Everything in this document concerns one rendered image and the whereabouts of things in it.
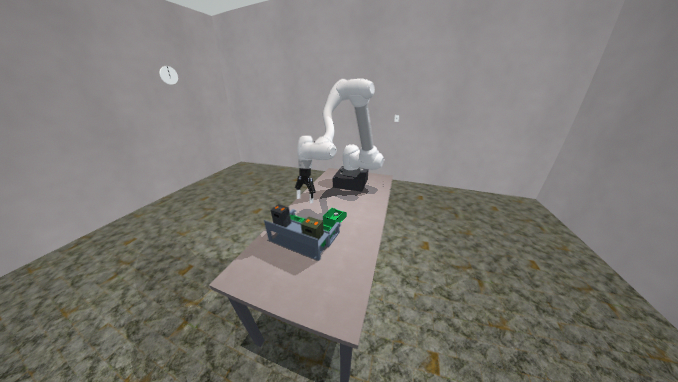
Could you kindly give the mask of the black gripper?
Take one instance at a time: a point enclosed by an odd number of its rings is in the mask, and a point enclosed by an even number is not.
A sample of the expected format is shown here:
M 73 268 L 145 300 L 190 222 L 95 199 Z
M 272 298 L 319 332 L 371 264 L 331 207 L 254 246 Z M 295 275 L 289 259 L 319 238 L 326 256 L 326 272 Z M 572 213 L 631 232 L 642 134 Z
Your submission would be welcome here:
M 297 188 L 297 199 L 300 199 L 300 195 L 301 195 L 300 189 L 301 189 L 303 184 L 306 184 L 307 188 L 310 192 L 309 193 L 310 194 L 309 203 L 313 203 L 313 197 L 314 197 L 314 193 L 316 193 L 316 191 L 315 191 L 315 187 L 314 187 L 314 184 L 313 184 L 313 178 L 309 178 L 310 176 L 311 176 L 311 168 L 310 169 L 301 169 L 300 168 L 300 176 L 298 176 L 298 180 L 297 180 L 295 188 Z

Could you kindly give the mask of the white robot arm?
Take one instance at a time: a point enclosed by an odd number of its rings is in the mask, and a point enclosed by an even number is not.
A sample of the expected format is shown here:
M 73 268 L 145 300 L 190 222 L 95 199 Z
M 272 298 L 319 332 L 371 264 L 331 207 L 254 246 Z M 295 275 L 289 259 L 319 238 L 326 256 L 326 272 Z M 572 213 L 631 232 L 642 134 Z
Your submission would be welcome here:
M 373 96 L 374 90 L 373 83 L 367 79 L 341 79 L 333 86 L 323 111 L 326 133 L 314 143 L 311 136 L 299 138 L 299 168 L 310 169 L 312 159 L 329 160 L 336 155 L 336 147 L 332 142 L 334 137 L 332 112 L 342 100 L 346 99 L 349 99 L 355 108 L 362 148 L 359 150 L 355 145 L 344 148 L 344 168 L 340 168 L 343 171 L 340 175 L 357 177 L 363 169 L 375 170 L 382 167 L 384 158 L 375 146 L 373 147 L 368 110 L 369 99 Z

